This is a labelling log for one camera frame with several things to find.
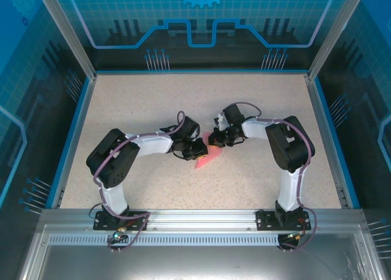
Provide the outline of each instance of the beige tabletop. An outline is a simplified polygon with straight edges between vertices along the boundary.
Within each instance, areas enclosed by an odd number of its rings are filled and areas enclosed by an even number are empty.
[[[329,163],[302,75],[191,74],[100,75],[71,167],[62,208],[91,208],[100,202],[86,166],[89,153],[107,132],[154,132],[176,124],[179,110],[213,131],[213,118],[234,101],[259,106],[265,118],[296,116],[316,154],[304,178],[302,201],[313,208],[340,208]],[[254,109],[240,105],[247,117]],[[200,169],[195,161],[172,154],[135,161],[123,182],[130,208],[245,209],[274,208],[280,168],[268,141],[248,139],[224,148]]]

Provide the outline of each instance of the enclosure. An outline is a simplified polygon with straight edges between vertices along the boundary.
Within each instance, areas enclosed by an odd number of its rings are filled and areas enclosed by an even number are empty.
[[[4,279],[388,279],[388,0],[0,2]],[[281,248],[293,229],[259,229],[281,173],[249,138],[198,169],[138,158],[122,184],[150,216],[111,254],[113,231],[94,230],[91,151],[113,128],[156,132],[180,110],[208,135],[236,101],[296,116],[313,142],[305,248]]]

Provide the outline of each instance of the speckled work surface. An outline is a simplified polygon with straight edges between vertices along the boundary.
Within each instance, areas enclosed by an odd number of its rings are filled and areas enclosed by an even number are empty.
[[[211,132],[213,118],[234,101],[258,105],[265,118],[298,117],[316,148],[302,201],[313,208],[340,208],[303,76],[261,74],[100,75],[61,207],[91,208],[100,201],[86,158],[109,130],[153,132],[175,124],[184,110],[202,131]],[[255,113],[240,108],[245,116]],[[280,168],[268,141],[248,139],[200,169],[195,165],[172,154],[137,159],[123,183],[130,208],[274,208]]]

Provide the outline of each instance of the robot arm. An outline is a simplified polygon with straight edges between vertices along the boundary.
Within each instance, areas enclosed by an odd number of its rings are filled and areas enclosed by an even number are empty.
[[[136,158],[153,153],[181,152],[183,160],[195,160],[208,153],[202,138],[198,137],[200,127],[197,122],[185,116],[178,125],[161,128],[153,134],[134,136],[124,134],[119,129],[111,130],[89,155],[87,165],[91,174],[95,174],[102,162],[121,143],[131,139],[104,166],[98,175],[102,184],[104,202],[115,214],[128,216],[129,208],[123,193],[122,182],[127,176]]]
[[[292,213],[301,212],[298,203],[298,183],[301,168],[308,159],[308,150],[300,136],[288,125],[273,119],[259,119],[258,117],[245,118],[237,105],[230,105],[223,110],[214,120],[216,128],[208,138],[209,145],[232,147],[244,142],[247,138],[267,139],[271,146],[272,154],[278,166],[281,168],[281,188],[276,201],[276,218],[280,225],[289,221]],[[315,148],[301,126],[298,119],[290,116],[284,119],[295,126],[308,140],[312,156]]]

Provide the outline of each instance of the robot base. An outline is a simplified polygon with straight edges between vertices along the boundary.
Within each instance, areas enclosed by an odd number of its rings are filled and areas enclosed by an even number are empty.
[[[275,211],[259,210],[255,212],[258,231],[302,231],[303,225],[299,219],[305,222],[305,230],[311,230],[311,222],[307,212],[297,208],[291,212],[284,211],[276,202]]]
[[[122,216],[137,216],[144,214],[145,212],[130,212],[128,209],[125,210]],[[110,215],[105,209],[95,214],[95,222],[93,224],[94,230],[108,230],[115,231],[118,228],[126,226],[127,231],[138,231],[145,218],[139,218],[135,220],[122,220]]]

